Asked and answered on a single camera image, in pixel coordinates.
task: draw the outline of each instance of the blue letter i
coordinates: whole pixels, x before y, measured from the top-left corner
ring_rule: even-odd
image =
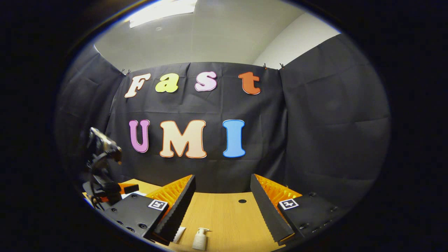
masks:
[[[227,129],[227,149],[223,152],[225,157],[244,156],[246,152],[241,146],[241,129],[244,126],[242,120],[225,120],[223,127]]]

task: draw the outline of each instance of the orange part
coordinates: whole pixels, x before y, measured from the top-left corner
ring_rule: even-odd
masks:
[[[252,72],[243,73],[238,75],[238,78],[242,79],[243,81],[244,92],[250,95],[257,95],[261,92],[261,89],[255,87],[254,85],[254,81],[260,81],[260,77],[254,76],[254,73]]]
[[[162,216],[162,219],[171,210],[171,207],[174,205],[176,200],[179,198],[179,195],[185,189],[185,186],[187,185],[188,181],[190,180],[190,178],[192,176],[193,175],[189,175],[189,176],[183,177],[181,179],[178,179],[178,180],[171,182],[168,185],[165,185],[164,187],[161,187],[161,188],[153,191],[152,193],[149,193],[146,195],[146,197],[148,197],[148,198],[168,202],[168,209],[165,212],[165,214]]]
[[[289,238],[293,237],[295,234],[296,234],[296,233],[292,233],[290,236],[287,236],[287,237],[281,239],[280,242],[283,242],[283,241],[288,240]]]
[[[289,199],[294,199],[294,198],[300,197],[300,196],[302,196],[302,194],[295,192],[285,186],[280,185],[279,183],[276,183],[270,179],[259,176],[257,174],[255,174],[255,177],[257,178],[261,187],[263,187],[264,191],[266,192],[267,196],[271,200],[274,207],[277,209],[277,212],[286,221],[283,214],[280,212],[280,210],[277,207],[278,203],[282,200],[289,200]]]
[[[152,235],[153,235],[153,236],[156,236],[156,237],[158,237],[159,239],[162,239],[162,240],[164,240],[164,241],[166,241],[166,242],[169,242],[169,241],[167,241],[166,239],[164,239],[163,237],[161,237],[160,235],[156,234],[155,232],[152,232]]]
[[[128,184],[128,183],[118,183],[121,188],[120,194],[125,194],[125,187],[135,186],[137,184]]]

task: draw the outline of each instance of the white wall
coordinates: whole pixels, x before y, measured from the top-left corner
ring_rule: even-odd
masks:
[[[304,13],[287,26],[258,56],[253,65],[280,69],[323,41],[340,32],[319,18]]]

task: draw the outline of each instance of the black box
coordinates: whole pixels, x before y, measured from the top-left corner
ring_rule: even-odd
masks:
[[[104,212],[129,231],[148,239],[167,209],[167,202],[133,193]]]
[[[339,216],[338,208],[316,193],[280,201],[277,207],[296,233],[291,240],[317,233]]]

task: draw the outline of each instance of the purple letter u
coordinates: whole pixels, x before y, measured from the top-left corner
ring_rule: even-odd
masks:
[[[149,121],[148,120],[141,120],[140,125],[142,125],[142,138],[143,142],[142,144],[139,144],[137,141],[137,125],[138,121],[132,120],[129,122],[129,126],[131,128],[131,143],[132,147],[138,152],[145,153],[148,150],[149,144],[148,144],[148,126]]]

